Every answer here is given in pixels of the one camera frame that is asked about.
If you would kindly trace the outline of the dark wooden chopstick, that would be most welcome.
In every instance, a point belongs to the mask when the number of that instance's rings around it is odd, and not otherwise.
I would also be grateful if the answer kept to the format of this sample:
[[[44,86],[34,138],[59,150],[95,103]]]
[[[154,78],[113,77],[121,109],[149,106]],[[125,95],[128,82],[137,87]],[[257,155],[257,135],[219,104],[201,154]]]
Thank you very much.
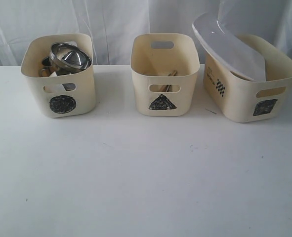
[[[168,77],[174,77],[177,75],[177,70],[172,71],[171,73],[168,74]],[[173,85],[172,84],[166,84],[166,85],[162,85],[159,88],[159,92],[173,92]]]

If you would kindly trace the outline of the stainless steel bowl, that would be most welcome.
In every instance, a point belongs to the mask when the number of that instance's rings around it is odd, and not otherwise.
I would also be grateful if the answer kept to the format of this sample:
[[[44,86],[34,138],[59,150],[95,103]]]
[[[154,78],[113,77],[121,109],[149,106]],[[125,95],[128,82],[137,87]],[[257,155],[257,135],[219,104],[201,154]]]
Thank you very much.
[[[66,43],[55,42],[50,47],[49,60],[56,72],[76,74],[89,68],[91,58],[79,47]]]

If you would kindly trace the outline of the white rectangular plate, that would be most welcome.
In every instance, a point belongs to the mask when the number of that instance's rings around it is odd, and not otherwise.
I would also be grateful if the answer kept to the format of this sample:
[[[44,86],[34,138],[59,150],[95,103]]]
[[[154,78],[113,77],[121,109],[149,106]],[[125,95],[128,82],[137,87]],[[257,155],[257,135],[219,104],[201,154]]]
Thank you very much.
[[[229,72],[248,81],[266,81],[264,57],[227,30],[215,14],[201,14],[192,28],[205,51]]]

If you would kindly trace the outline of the steel mug with wire handle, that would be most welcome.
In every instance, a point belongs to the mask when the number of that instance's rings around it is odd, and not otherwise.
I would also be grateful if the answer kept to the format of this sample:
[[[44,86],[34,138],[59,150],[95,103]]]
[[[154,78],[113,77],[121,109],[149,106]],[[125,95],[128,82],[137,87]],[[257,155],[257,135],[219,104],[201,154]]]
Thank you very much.
[[[64,83],[62,86],[66,91],[73,91],[76,89],[76,85],[74,83]]]

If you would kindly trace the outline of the cream bin with triangle mark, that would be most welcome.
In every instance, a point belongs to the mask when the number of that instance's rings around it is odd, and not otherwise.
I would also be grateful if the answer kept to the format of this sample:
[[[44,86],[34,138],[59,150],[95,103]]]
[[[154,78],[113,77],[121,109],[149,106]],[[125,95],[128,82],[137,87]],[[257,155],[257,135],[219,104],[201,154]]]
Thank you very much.
[[[131,73],[138,111],[147,116],[180,116],[191,106],[200,62],[191,37],[152,33],[134,39]],[[177,75],[168,74],[177,70]],[[159,92],[172,84],[173,92]]]

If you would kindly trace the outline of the cream bin with square mark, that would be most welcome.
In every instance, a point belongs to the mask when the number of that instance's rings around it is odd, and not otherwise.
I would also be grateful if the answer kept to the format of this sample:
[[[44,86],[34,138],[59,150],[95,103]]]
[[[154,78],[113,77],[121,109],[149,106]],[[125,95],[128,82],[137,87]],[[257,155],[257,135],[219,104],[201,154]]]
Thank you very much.
[[[267,80],[241,79],[207,54],[204,87],[222,113],[234,122],[273,118],[292,89],[292,59],[259,36],[238,35],[238,39],[264,57]]]

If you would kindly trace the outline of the cream bin with circle mark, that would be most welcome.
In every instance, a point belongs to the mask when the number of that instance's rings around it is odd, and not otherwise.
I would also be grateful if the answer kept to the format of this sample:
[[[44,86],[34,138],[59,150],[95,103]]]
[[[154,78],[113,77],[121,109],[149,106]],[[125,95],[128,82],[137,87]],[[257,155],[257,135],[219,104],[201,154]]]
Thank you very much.
[[[93,66],[83,72],[55,77],[39,77],[43,58],[49,56],[55,42],[74,41],[93,58],[91,37],[82,33],[43,36],[33,40],[26,50],[21,73],[42,114],[50,118],[81,115],[90,112],[96,104]],[[74,83],[76,89],[66,91],[62,84]]]

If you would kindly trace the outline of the white background curtain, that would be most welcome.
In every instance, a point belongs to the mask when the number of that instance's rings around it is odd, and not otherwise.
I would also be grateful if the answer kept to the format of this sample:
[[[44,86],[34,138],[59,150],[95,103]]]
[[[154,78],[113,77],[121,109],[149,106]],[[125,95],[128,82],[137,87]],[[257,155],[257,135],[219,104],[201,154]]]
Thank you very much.
[[[192,23],[206,12],[292,59],[292,0],[0,0],[0,66],[20,65],[36,38],[69,33],[92,38],[95,64],[125,65],[138,35],[194,37]]]

